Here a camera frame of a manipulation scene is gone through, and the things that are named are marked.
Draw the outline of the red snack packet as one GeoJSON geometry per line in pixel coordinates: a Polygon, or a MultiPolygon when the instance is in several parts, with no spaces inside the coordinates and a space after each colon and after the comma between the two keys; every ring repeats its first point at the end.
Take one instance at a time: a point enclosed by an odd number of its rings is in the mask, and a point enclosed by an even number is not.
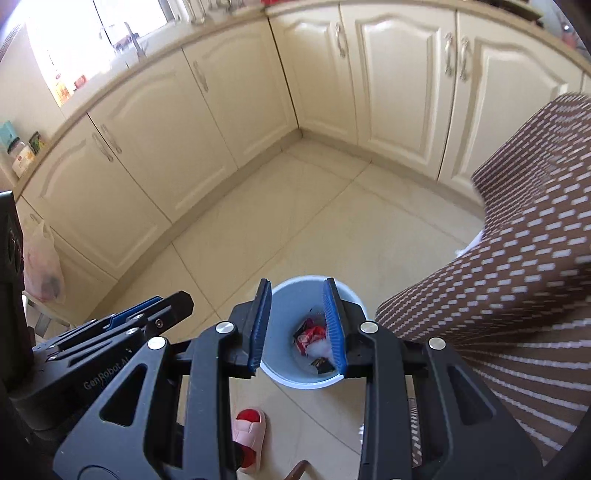
{"type": "Polygon", "coordinates": [[[312,343],[325,340],[325,326],[318,320],[307,318],[294,332],[294,346],[301,355],[307,354],[307,348],[312,343]]]}

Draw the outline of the gold brown foil wrapper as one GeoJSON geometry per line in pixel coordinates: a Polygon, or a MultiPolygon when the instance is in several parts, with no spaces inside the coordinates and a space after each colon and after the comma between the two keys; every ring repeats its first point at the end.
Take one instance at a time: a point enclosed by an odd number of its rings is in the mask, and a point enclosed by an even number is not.
{"type": "Polygon", "coordinates": [[[311,367],[315,368],[318,375],[325,375],[335,372],[335,367],[327,357],[318,357],[311,361],[311,367]]]}

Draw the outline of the chrome kitchen faucet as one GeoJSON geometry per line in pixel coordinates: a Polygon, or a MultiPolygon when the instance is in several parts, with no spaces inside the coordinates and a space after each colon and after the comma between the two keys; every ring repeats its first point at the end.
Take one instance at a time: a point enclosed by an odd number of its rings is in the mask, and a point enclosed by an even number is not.
{"type": "Polygon", "coordinates": [[[131,40],[131,43],[136,51],[136,56],[137,56],[138,60],[141,61],[142,59],[144,59],[146,57],[145,48],[142,47],[141,44],[139,43],[138,37],[132,31],[130,25],[127,22],[124,22],[123,25],[125,26],[127,33],[128,33],[128,37],[131,40]]]}

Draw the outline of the white plastic bag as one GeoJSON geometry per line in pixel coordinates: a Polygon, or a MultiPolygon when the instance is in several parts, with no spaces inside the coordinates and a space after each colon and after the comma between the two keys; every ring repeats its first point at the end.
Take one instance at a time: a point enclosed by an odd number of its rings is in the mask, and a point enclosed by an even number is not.
{"type": "Polygon", "coordinates": [[[24,227],[25,291],[37,300],[63,304],[65,280],[51,229],[43,220],[24,227]]]}

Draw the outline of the clear jar white label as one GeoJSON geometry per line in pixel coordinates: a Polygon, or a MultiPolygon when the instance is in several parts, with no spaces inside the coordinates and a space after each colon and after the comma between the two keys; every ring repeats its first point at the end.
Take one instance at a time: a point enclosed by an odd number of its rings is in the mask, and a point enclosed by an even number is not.
{"type": "Polygon", "coordinates": [[[13,159],[12,170],[18,178],[21,178],[35,161],[34,151],[19,137],[11,142],[7,153],[13,159]]]}

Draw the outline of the cream base cabinets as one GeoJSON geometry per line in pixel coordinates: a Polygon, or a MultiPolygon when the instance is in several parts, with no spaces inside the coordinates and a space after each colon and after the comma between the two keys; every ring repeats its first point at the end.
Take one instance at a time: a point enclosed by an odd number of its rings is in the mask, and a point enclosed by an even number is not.
{"type": "Polygon", "coordinates": [[[62,124],[16,186],[55,236],[39,309],[86,320],[205,200],[306,131],[476,198],[472,174],[590,63],[476,1],[304,1],[183,33],[62,124]]]}

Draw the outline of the pink red slipper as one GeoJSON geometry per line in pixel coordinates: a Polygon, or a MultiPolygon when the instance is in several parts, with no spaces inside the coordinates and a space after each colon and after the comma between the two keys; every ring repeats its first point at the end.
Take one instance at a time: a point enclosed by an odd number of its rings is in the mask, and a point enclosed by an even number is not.
{"type": "Polygon", "coordinates": [[[260,469],[266,438],[266,414],[257,408],[245,408],[232,420],[235,462],[242,473],[253,475],[260,469]]]}

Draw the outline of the brown polka dot tablecloth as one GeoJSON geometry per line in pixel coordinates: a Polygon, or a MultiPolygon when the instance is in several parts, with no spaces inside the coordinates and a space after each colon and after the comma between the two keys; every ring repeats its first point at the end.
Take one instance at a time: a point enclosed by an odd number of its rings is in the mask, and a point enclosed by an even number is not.
{"type": "Polygon", "coordinates": [[[452,345],[551,461],[590,406],[589,97],[551,101],[472,181],[480,238],[376,319],[452,345]]]}

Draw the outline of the light blue trash bin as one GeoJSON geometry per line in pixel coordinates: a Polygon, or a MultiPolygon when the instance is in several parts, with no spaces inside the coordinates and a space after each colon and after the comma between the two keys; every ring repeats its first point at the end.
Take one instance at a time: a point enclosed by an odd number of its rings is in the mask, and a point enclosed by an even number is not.
{"type": "Polygon", "coordinates": [[[318,355],[304,355],[298,350],[298,331],[305,324],[325,326],[325,277],[294,277],[273,287],[270,321],[260,367],[277,384],[295,390],[318,390],[342,381],[337,371],[318,372],[312,362],[318,355]]]}

